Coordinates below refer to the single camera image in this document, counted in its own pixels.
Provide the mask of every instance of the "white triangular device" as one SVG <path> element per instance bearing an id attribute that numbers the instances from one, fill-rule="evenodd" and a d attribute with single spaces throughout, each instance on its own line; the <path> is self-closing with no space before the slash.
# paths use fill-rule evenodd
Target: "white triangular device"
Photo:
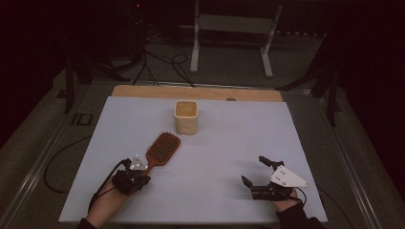
<path id="1" fill-rule="evenodd" d="M 309 187 L 309 183 L 291 172 L 288 168 L 280 165 L 271 175 L 270 181 L 283 187 Z"/>

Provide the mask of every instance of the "brown hairbrush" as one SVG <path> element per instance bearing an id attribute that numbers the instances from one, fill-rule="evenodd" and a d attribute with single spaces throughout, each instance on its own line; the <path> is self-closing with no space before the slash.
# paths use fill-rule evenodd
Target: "brown hairbrush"
<path id="1" fill-rule="evenodd" d="M 165 165 L 179 146 L 180 139 L 177 136 L 168 132 L 161 133 L 146 152 L 148 168 L 142 175 L 148 175 L 151 169 L 155 166 Z"/>

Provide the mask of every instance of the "gray floor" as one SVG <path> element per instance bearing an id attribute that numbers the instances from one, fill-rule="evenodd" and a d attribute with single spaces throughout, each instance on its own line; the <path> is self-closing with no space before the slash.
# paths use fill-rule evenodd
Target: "gray floor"
<path id="1" fill-rule="evenodd" d="M 204 47 L 199 72 L 188 73 L 199 87 L 248 87 L 273 89 L 305 74 L 321 40 L 305 36 L 276 36 L 269 55 L 274 78 L 264 78 L 258 49 Z M 151 43 L 150 52 L 172 57 L 191 56 L 191 46 Z M 148 56 L 147 65 L 160 84 L 183 84 L 173 67 Z M 188 72 L 189 60 L 182 64 Z M 141 66 L 123 75 L 134 79 Z M 150 84 L 144 71 L 139 84 Z M 63 114 L 65 101 L 56 98 L 64 88 L 63 73 L 53 89 L 38 103 L 31 115 L 14 133 L 0 154 L 1 228 L 75 228 L 58 222 L 66 194 L 48 189 L 43 182 L 45 164 L 64 147 L 92 134 L 104 102 L 119 84 L 109 78 L 97 78 L 92 85 L 76 84 L 75 106 Z M 373 145 L 354 115 L 345 92 L 339 90 L 341 112 L 336 113 L 336 128 L 324 116 L 322 99 L 308 95 L 311 83 L 283 93 L 329 218 L 326 226 L 350 228 L 334 201 L 349 217 L 354 228 L 405 228 L 405 206 L 383 169 Z M 90 126 L 70 125 L 75 113 L 92 114 Z M 47 178 L 57 189 L 69 191 L 86 151 L 88 140 L 64 150 L 49 167 Z M 278 225 L 114 225 L 105 228 L 278 228 Z"/>

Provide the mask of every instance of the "sleeve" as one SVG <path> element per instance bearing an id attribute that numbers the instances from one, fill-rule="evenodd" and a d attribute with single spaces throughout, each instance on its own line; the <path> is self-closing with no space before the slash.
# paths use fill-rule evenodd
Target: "sleeve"
<path id="1" fill-rule="evenodd" d="M 277 212 L 281 229 L 326 229 L 317 218 L 307 218 L 304 205 L 299 203 L 286 211 Z"/>
<path id="2" fill-rule="evenodd" d="M 97 229 L 85 218 L 81 219 L 80 223 L 77 225 L 76 229 Z"/>

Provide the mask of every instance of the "white table surface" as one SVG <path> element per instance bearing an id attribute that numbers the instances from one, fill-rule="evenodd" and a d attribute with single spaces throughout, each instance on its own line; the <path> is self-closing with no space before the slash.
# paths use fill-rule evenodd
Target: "white table surface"
<path id="1" fill-rule="evenodd" d="M 59 220 L 87 215 L 93 193 L 114 166 L 145 153 L 161 132 L 175 133 L 179 99 L 109 97 L 77 172 Z M 199 131 L 179 135 L 181 146 L 165 166 L 155 167 L 148 185 L 110 221 L 151 224 L 261 224 L 278 221 L 274 207 L 254 200 L 241 180 L 268 185 L 272 168 L 259 156 L 283 160 L 309 182 L 308 217 L 327 221 L 325 210 L 284 102 L 194 100 Z"/>

